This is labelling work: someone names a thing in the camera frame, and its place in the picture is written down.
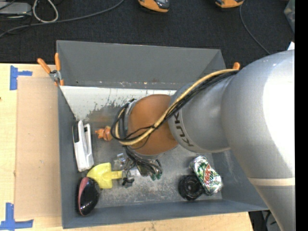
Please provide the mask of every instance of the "mountain dew can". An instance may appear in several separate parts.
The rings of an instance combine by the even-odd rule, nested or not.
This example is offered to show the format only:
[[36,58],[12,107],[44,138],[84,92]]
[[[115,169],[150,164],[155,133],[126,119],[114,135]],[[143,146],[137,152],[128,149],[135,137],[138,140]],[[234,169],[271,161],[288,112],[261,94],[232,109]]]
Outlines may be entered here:
[[189,168],[195,172],[207,195],[213,195],[222,189],[220,175],[211,167],[205,156],[196,157],[189,164]]

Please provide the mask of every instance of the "orange handle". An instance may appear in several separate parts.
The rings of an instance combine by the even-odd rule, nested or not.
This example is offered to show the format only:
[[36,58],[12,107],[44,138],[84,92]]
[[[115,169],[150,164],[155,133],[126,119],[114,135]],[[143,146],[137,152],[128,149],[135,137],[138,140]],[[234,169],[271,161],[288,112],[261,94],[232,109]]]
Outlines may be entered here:
[[46,71],[47,74],[51,73],[51,69],[47,66],[47,64],[44,62],[43,59],[38,58],[38,63],[39,63],[39,65],[41,65],[44,68],[44,70]]
[[54,55],[54,62],[56,63],[57,70],[60,71],[61,70],[61,64],[60,64],[59,53],[56,53]]

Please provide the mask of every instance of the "electrical cable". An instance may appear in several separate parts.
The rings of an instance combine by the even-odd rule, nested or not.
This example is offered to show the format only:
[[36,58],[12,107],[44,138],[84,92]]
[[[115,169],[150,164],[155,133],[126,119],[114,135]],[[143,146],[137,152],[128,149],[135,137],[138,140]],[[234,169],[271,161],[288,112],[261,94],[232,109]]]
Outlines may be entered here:
[[247,32],[250,34],[250,36],[255,40],[255,42],[256,42],[259,46],[261,46],[261,48],[262,48],[263,50],[265,50],[267,54],[271,55],[271,53],[270,53],[267,49],[265,49],[265,47],[264,47],[264,46],[252,35],[252,33],[248,30],[248,28],[247,28],[247,26],[246,26],[246,24],[245,24],[245,22],[244,22],[244,20],[243,20],[243,17],[242,17],[242,6],[243,6],[243,4],[245,4],[245,1],[246,1],[246,0],[243,0],[243,3],[240,5],[240,18],[241,18],[241,21],[242,21],[242,23],[243,23],[243,25],[244,25],[246,31],[247,31]]
[[228,72],[238,72],[238,70],[235,69],[223,69],[223,70],[219,70],[216,72],[213,72],[211,74],[208,74],[204,77],[202,77],[201,79],[197,80],[196,82],[194,82],[189,88],[187,88],[173,103],[172,105],[169,106],[169,108],[166,109],[166,111],[163,113],[163,115],[150,127],[148,128],[143,128],[143,129],[147,129],[144,133],[134,137],[134,138],[121,138],[120,136],[120,131],[119,131],[119,123],[120,123],[120,119],[123,119],[123,115],[125,114],[125,110],[127,109],[129,103],[127,103],[126,105],[124,105],[120,111],[118,112],[118,116],[115,117],[115,121],[111,126],[111,135],[118,140],[122,145],[135,145],[136,143],[140,142],[141,140],[143,140],[144,138],[147,138],[151,133],[153,133],[156,129],[158,129],[158,127],[160,125],[162,125],[165,121],[167,117],[171,117],[173,114],[173,111],[176,109],[177,105],[182,102],[183,100],[186,100],[186,98],[188,97],[188,95],[191,94],[191,91],[195,91],[196,88],[202,84],[203,82],[211,79],[212,77],[217,77],[219,75],[228,73]]
[[19,30],[19,29],[22,29],[22,28],[25,28],[25,27],[32,27],[32,26],[41,26],[41,25],[50,25],[50,24],[55,24],[55,23],[63,23],[63,22],[71,22],[71,21],[76,21],[76,20],[82,20],[82,19],[86,19],[86,18],[89,18],[89,17],[93,17],[93,16],[96,16],[96,15],[99,15],[99,14],[102,14],[102,13],[105,13],[105,12],[108,12],[112,9],[115,9],[116,7],[118,7],[119,5],[121,5],[122,3],[124,2],[124,0],[121,0],[119,3],[117,3],[116,5],[108,8],[108,9],[105,9],[105,10],[102,10],[102,11],[99,11],[99,12],[96,12],[96,13],[92,13],[92,14],[88,14],[88,15],[85,15],[85,16],[81,16],[81,17],[75,17],[75,18],[70,18],[70,19],[65,19],[65,20],[58,20],[58,21],[54,21],[54,22],[47,22],[47,23],[33,23],[33,24],[29,24],[29,25],[23,25],[23,26],[17,26],[17,27],[14,27],[12,29],[9,29],[7,30],[6,32],[0,34],[0,38],[2,38],[4,35],[6,34],[9,34],[11,33],[12,31],[15,31],[15,30]]
[[42,23],[56,22],[56,21],[58,20],[58,18],[59,18],[59,13],[58,13],[58,10],[57,10],[56,6],[53,4],[53,2],[52,2],[51,0],[47,0],[47,1],[49,2],[49,4],[52,6],[52,8],[54,9],[54,11],[55,11],[55,13],[56,13],[55,18],[54,18],[53,20],[51,20],[51,21],[45,21],[45,20],[42,20],[42,19],[40,19],[40,18],[38,17],[38,15],[37,15],[37,13],[36,13],[36,7],[37,7],[37,4],[38,4],[39,1],[40,1],[40,0],[35,0],[35,1],[34,1],[34,4],[33,4],[33,6],[32,6],[32,12],[33,12],[34,17],[35,17],[38,21],[40,21],[40,22],[42,22]]

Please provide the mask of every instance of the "small orange object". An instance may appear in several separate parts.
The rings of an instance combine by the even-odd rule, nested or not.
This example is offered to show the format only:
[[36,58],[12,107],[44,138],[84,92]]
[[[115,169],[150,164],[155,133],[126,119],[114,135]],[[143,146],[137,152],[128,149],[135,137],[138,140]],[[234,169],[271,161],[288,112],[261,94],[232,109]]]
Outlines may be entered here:
[[240,67],[241,67],[241,65],[240,65],[240,63],[238,63],[238,62],[235,62],[235,63],[233,64],[233,69],[240,70]]
[[110,133],[111,127],[106,126],[105,128],[100,128],[95,131],[95,133],[98,135],[99,139],[104,139],[105,141],[112,140],[112,135]]

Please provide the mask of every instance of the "cardboard surface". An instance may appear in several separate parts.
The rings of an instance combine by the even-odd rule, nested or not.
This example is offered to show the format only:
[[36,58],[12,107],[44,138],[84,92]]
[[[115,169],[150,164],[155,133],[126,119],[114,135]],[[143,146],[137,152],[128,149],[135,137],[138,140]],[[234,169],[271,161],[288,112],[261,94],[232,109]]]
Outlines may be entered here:
[[20,78],[16,218],[59,216],[61,213],[58,137],[57,88],[49,77]]

